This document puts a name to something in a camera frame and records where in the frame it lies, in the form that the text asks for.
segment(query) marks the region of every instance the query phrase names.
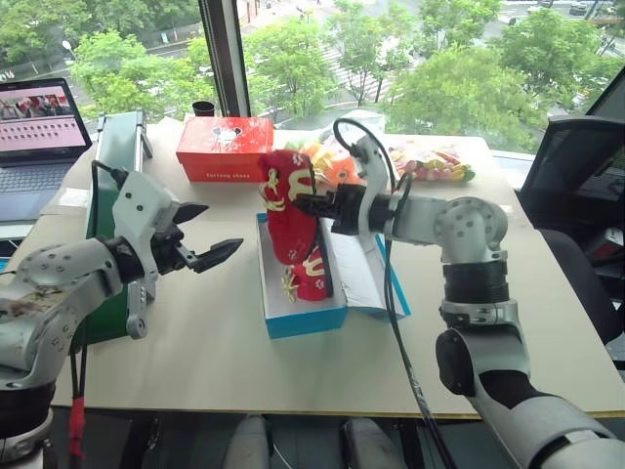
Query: robotic arm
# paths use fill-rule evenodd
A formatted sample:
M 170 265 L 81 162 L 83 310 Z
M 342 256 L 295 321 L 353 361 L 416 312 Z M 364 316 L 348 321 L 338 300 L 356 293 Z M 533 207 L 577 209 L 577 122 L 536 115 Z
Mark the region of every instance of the robotic arm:
M 201 273 L 242 242 L 229 239 L 195 255 L 181 244 L 177 224 L 208 207 L 181 204 L 146 174 L 122 175 L 114 238 L 39 249 L 0 286 L 0 466 L 24 457 L 37 459 L 32 467 L 44 465 L 55 382 L 82 320 L 124 284 L 183 267 Z
M 388 195 L 382 192 L 386 168 L 373 143 L 361 139 L 353 154 L 367 188 L 342 185 L 328 195 L 300 196 L 297 204 L 334 219 L 335 233 L 383 233 L 442 248 L 440 314 L 448 328 L 437 339 L 437 363 L 444 386 L 469 400 L 517 467 L 621 467 L 625 443 L 565 399 L 529 382 L 517 302 L 508 295 L 507 254 L 500 246 L 508 228 L 503 210 L 474 197 Z

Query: red shoe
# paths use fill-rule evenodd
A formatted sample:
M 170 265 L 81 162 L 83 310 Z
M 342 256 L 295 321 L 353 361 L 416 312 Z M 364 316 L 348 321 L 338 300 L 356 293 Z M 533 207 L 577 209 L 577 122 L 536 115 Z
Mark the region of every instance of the red shoe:
M 328 284 L 329 276 L 326 275 L 325 263 L 318 246 L 314 247 L 311 255 L 302 264 L 289 267 L 282 278 L 282 287 L 291 303 L 295 301 L 294 291 L 301 300 L 325 300 L 331 296 Z
M 273 252 L 282 264 L 303 262 L 314 246 L 317 219 L 293 205 L 298 193 L 314 193 L 311 161 L 305 154 L 279 149 L 260 161 L 267 182 L 260 186 L 267 206 Z

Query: window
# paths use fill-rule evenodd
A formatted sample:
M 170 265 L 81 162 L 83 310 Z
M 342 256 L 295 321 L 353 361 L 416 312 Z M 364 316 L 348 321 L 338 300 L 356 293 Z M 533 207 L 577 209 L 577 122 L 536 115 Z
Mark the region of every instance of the window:
M 262 0 L 241 28 L 252 113 L 311 130 L 361 108 L 387 133 L 534 153 L 625 64 L 625 2 L 595 3 Z
M 197 0 L 0 0 L 0 18 L 0 82 L 63 77 L 86 122 L 216 99 Z
M 0 0 L 0 81 L 63 76 L 87 121 L 180 119 L 204 100 L 317 129 L 366 109 L 387 133 L 535 152 L 549 115 L 586 112 L 625 64 L 623 0 L 581 5 Z

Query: chair backrest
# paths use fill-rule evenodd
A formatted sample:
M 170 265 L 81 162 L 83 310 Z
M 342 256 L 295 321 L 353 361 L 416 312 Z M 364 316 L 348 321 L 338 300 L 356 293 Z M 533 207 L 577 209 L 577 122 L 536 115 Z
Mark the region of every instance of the chair backrest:
M 624 190 L 625 121 L 551 117 L 519 199 L 536 228 L 579 240 L 623 225 Z

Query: black cup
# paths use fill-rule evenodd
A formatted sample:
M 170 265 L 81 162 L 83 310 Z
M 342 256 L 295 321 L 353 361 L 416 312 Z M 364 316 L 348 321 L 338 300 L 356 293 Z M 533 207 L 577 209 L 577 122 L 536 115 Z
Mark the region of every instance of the black cup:
M 192 104 L 193 113 L 197 116 L 214 117 L 215 105 L 208 101 L 197 101 Z

